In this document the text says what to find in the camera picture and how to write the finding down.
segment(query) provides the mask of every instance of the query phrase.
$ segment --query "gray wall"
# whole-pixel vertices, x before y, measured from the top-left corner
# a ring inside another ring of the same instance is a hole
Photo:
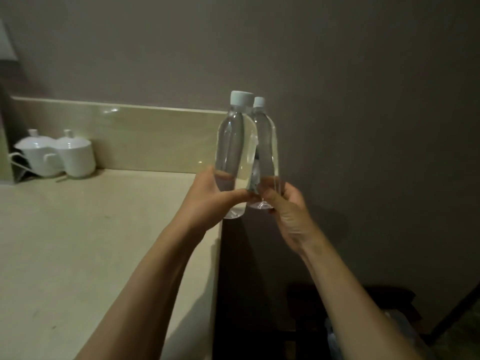
[[[0,17],[28,80],[14,93],[222,109],[232,89],[265,96],[283,178],[357,277],[414,290],[430,329],[480,275],[475,3],[0,0]],[[289,329],[286,285],[308,273],[265,220],[229,224],[224,310]]]

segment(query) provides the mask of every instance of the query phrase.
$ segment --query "person's left hand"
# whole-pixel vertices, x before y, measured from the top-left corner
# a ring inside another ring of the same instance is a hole
[[[235,205],[248,202],[256,197],[246,189],[220,192],[215,175],[228,178],[225,172],[215,172],[213,166],[197,173],[174,221],[186,225],[195,234],[203,235],[218,224]]]

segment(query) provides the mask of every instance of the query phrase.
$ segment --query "countertop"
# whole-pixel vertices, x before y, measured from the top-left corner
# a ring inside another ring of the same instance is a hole
[[[169,223],[193,174],[103,170],[0,186],[0,359],[72,359]],[[162,359],[209,359],[219,225],[183,276]]]

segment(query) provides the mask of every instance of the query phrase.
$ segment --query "white cup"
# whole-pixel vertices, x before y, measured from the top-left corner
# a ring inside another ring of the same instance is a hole
[[[60,156],[65,172],[73,178],[86,178],[95,171],[95,157],[92,142],[84,138],[75,138],[71,130],[64,130],[65,136],[55,141],[56,153]],[[45,157],[47,163],[52,162],[57,154]]]
[[[62,163],[58,158],[54,158],[57,154],[52,147],[55,139],[39,136],[39,132],[35,129],[30,129],[28,132],[30,133],[29,137],[23,138],[15,144],[15,148],[21,150],[23,154],[19,152],[8,154],[10,163],[45,178],[60,175],[63,172]],[[14,157],[26,159],[30,167],[15,162]]]

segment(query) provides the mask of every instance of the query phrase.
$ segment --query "plastic water bottle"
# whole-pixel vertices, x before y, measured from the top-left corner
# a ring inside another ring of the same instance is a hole
[[[257,127],[258,145],[255,151],[249,189],[257,192],[257,184],[262,183],[281,193],[279,178],[279,152],[277,150],[277,132],[272,119],[265,110],[265,98],[255,97],[251,117]],[[249,204],[252,208],[272,208],[267,202]]]
[[[252,176],[255,148],[258,143],[255,122],[249,117],[254,94],[233,90],[230,109],[218,128],[215,179],[219,190],[248,188]],[[246,203],[234,206],[225,218],[239,218]]]

